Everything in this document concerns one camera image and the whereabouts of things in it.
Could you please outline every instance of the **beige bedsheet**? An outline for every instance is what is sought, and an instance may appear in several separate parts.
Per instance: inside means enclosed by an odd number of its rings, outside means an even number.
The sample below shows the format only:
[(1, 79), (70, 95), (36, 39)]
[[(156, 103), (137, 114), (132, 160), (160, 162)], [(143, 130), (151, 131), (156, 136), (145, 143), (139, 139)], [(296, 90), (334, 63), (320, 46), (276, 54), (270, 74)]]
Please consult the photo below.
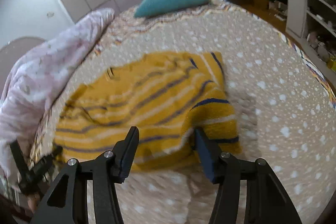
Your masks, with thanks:
[[(133, 19), (134, 9), (116, 18), (55, 102), (31, 156), (36, 160), (50, 151), (65, 101), (106, 67), (124, 65), (145, 52), (220, 51), (244, 150), (237, 156), (265, 158), (303, 224), (311, 224), (336, 188), (335, 98), (323, 76), (284, 35), (240, 7), (215, 2), (146, 21)], [(216, 188), (199, 166), (191, 166), (131, 173), (117, 192), (125, 223), (207, 223)], [(243, 223), (245, 198), (242, 182), (237, 223)], [(93, 221), (92, 207), (89, 217)]]

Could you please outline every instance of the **yellow towel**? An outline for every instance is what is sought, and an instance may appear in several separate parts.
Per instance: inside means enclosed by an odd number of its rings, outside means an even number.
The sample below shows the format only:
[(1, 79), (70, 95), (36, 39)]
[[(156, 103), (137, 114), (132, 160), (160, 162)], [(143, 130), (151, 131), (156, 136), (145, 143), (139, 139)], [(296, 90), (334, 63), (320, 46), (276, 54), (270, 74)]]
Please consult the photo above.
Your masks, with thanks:
[(221, 54), (157, 52), (108, 68), (81, 84), (60, 115), (54, 142), (63, 160), (91, 160), (137, 126), (140, 141), (133, 170), (197, 161), (189, 137), (203, 127), (222, 150), (239, 153), (234, 109), (226, 100)]

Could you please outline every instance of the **white fluffy blanket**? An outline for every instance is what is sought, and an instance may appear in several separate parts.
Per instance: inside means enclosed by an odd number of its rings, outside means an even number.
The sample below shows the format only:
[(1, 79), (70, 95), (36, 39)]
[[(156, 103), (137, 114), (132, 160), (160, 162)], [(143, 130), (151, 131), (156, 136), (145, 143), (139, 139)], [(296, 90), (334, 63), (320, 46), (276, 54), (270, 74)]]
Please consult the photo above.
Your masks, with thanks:
[(43, 113), (113, 18), (112, 9), (91, 12), (56, 38), (31, 49), (13, 66), (0, 100), (0, 175), (10, 184), (17, 182), (18, 170), (9, 144), (17, 139), (23, 154), (29, 153)]

